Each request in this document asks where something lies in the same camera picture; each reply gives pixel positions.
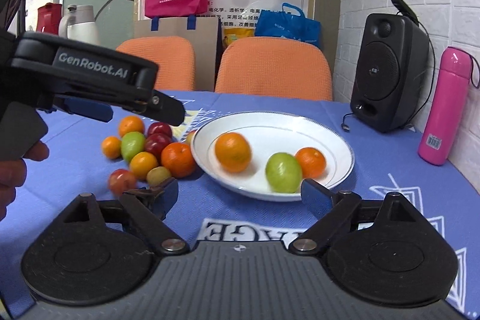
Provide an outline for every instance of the blue bag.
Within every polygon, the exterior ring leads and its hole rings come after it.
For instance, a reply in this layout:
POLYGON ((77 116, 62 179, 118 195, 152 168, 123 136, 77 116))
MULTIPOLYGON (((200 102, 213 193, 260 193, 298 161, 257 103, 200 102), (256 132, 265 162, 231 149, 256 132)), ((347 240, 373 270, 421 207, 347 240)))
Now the blue bag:
POLYGON ((320 22, 305 17, 302 9, 292 4, 282 4, 282 11, 262 10, 255 28, 255 36, 284 37, 320 46, 320 22), (299 12, 299 16, 285 12, 289 7, 299 12))

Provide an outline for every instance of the green fruit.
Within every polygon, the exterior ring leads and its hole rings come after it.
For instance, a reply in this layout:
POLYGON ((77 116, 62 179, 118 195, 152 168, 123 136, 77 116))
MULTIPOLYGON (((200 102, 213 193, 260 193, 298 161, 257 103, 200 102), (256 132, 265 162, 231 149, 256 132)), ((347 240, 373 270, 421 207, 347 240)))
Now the green fruit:
POLYGON ((172 174, 167 167, 156 167, 147 174, 147 183, 150 187, 160 185, 165 179, 170 178, 172 174))
POLYGON ((274 153, 265 167, 267 181, 277 193, 295 193, 302 181, 302 167, 295 156, 274 153))
POLYGON ((121 140, 121 155, 127 163, 130 163, 130 160, 132 160, 137 153, 143 152, 143 146, 145 145, 145 136, 143 133, 130 132, 123 136, 121 140))

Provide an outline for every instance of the plate rim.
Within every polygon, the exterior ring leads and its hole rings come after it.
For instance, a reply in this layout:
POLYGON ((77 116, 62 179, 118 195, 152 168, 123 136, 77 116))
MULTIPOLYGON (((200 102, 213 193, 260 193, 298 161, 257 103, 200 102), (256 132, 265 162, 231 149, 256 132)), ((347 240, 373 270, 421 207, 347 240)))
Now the plate rim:
MULTIPOLYGON (((198 155, 197 153, 195 152, 195 148, 194 147, 194 142, 195 142, 195 138, 196 136, 198 135, 198 133, 200 132, 200 130, 202 128, 204 128, 205 126, 211 124, 212 122, 216 121, 216 120, 219 120, 221 118, 224 118, 224 117, 229 117, 229 116, 232 116, 232 115, 241 115, 241 114, 251 114, 251 113, 266 113, 266 114, 279 114, 279 115, 287 115, 287 116, 290 116, 290 117, 296 117, 296 118, 301 118, 301 119, 304 119, 304 120, 307 120, 309 122, 312 122, 316 125, 319 125, 320 127, 322 128, 325 128, 327 130, 329 130, 330 132, 332 132, 333 134, 335 134, 337 137, 339 137, 343 142, 344 144, 348 147, 349 149, 349 152, 350 152, 350 157, 351 157, 351 164, 350 164, 350 167, 349 169, 347 170, 347 173, 345 175, 342 176, 342 178, 340 178, 338 181, 336 181, 335 183, 333 183, 332 185, 329 185, 327 186, 327 188, 330 190, 336 186, 338 186, 340 183, 342 183, 346 178, 348 178, 348 176, 352 173, 353 171, 353 167, 355 165, 355 153, 353 152, 353 149, 352 147, 350 146, 350 144, 347 143, 347 141, 337 132, 335 132, 333 129, 327 127, 326 125, 324 124, 320 124, 319 122, 311 119, 311 118, 308 118, 308 117, 305 117, 303 115, 296 115, 296 114, 292 114, 292 113, 287 113, 287 112, 276 112, 276 111, 265 111, 265 110, 249 110, 249 111, 244 111, 244 112, 235 112, 235 113, 229 113, 229 114, 225 114, 225 115, 221 115, 219 117, 216 117, 216 118, 212 118, 210 121, 206 122, 205 124, 203 124, 202 126, 200 126, 198 129, 196 129, 195 133, 193 134, 193 138, 191 140, 191 143, 190 143, 190 147, 191 147, 191 153, 193 155, 193 158, 195 159, 195 162, 200 166, 200 168, 203 170, 203 172, 205 172, 207 175, 209 175, 210 177, 212 177, 215 181, 217 181, 218 183, 220 184, 224 184, 223 181, 221 180, 220 177, 218 177, 217 175, 212 175, 210 174, 210 170, 207 170, 205 169, 205 167, 200 164, 198 161, 200 160, 198 158, 198 155)), ((237 187, 238 190, 241 190, 241 191, 245 191, 247 193, 250 193, 250 194, 266 194, 268 195, 269 193, 256 193, 254 191, 249 191, 245 188, 242 188, 242 187, 237 187)), ((285 193, 272 193, 272 195, 274 195, 275 197, 280 197, 280 198, 285 198, 285 199, 288 199, 288 198, 294 198, 295 196, 298 196, 299 193, 288 193, 288 194, 285 194, 285 193)))

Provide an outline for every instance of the pink bottle cap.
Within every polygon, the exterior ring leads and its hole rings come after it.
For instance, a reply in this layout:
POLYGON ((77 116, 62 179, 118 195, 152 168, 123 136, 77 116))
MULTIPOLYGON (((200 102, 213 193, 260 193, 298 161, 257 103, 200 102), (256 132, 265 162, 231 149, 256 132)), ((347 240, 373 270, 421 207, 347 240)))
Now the pink bottle cap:
POLYGON ((442 59, 440 61, 440 69, 470 79, 472 73, 472 60, 467 52, 449 46, 443 51, 442 59))

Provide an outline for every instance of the pile of fruit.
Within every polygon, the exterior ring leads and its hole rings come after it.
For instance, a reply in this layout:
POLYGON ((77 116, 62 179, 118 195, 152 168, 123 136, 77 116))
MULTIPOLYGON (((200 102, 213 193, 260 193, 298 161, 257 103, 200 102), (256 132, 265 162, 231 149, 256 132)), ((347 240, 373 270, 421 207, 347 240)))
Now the pile of fruit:
MULTIPOLYGON (((239 133, 220 135, 214 150, 218 162, 227 172, 242 172, 250 164, 250 145, 239 133)), ((286 152, 274 153, 268 159, 265 175, 273 191, 295 193, 303 178, 320 177, 326 165, 326 159, 318 149, 305 147, 298 150, 295 156, 286 152)))
POLYGON ((171 176, 184 178, 195 171, 190 135, 186 143, 174 142, 170 125, 155 122, 145 136, 145 125, 135 115, 122 119, 118 129, 119 138, 108 136, 101 145, 107 158, 122 157, 129 165, 129 170, 118 169, 109 177, 109 189, 115 195, 138 188, 137 180, 154 187, 171 176))

